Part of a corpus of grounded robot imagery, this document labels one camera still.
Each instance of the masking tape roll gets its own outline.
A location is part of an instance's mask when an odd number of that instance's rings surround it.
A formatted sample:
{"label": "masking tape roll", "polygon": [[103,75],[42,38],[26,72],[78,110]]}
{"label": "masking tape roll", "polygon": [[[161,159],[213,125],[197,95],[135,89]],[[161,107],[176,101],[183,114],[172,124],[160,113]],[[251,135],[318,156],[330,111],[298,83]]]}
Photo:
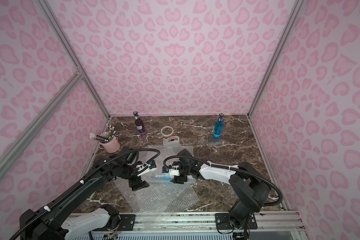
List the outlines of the masking tape roll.
{"label": "masking tape roll", "polygon": [[[170,128],[172,130],[171,134],[163,134],[163,130],[166,128]],[[171,126],[165,126],[161,129],[161,135],[163,135],[164,137],[169,137],[173,134],[173,128]]]}

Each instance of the purple bottle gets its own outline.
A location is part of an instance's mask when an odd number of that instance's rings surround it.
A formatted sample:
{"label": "purple bottle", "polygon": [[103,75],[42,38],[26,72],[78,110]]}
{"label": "purple bottle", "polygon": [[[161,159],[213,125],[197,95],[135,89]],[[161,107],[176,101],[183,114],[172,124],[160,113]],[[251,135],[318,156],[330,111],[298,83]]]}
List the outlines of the purple bottle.
{"label": "purple bottle", "polygon": [[136,111],[133,112],[133,115],[135,116],[135,125],[137,127],[137,130],[139,131],[139,134],[145,135],[147,133],[147,131],[145,130],[143,120],[140,119],[140,117]]}

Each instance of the mounting plate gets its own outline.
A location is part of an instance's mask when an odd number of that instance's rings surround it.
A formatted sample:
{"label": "mounting plate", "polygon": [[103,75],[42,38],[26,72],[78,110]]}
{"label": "mounting plate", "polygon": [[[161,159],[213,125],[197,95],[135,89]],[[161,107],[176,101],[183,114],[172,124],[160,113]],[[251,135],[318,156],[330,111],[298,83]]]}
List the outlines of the mounting plate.
{"label": "mounting plate", "polygon": [[132,231],[135,225],[135,214],[120,214],[121,224],[119,231]]}
{"label": "mounting plate", "polygon": [[[229,218],[230,218],[229,213],[215,214],[216,228],[218,228],[219,230],[232,230],[232,226],[229,222]],[[254,215],[250,217],[248,225],[250,229],[257,229],[257,223]]]}

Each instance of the cable tie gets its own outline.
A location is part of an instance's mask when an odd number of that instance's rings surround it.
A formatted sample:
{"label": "cable tie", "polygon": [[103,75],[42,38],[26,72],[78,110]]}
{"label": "cable tie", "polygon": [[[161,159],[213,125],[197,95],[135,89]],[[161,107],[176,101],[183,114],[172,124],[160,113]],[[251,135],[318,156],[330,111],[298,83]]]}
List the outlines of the cable tie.
{"label": "cable tie", "polygon": [[47,205],[44,206],[44,209],[47,210],[48,212],[52,211]]}

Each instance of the blue bottle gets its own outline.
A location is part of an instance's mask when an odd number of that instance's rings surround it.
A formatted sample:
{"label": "blue bottle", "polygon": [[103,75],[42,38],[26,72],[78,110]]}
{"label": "blue bottle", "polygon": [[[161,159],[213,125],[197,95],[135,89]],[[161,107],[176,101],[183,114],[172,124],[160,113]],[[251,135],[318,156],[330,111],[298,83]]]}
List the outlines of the blue bottle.
{"label": "blue bottle", "polygon": [[219,119],[217,119],[216,123],[215,123],[215,130],[213,131],[213,136],[214,137],[220,137],[221,136],[221,130],[223,129],[223,117],[224,114],[220,113],[219,114]]}

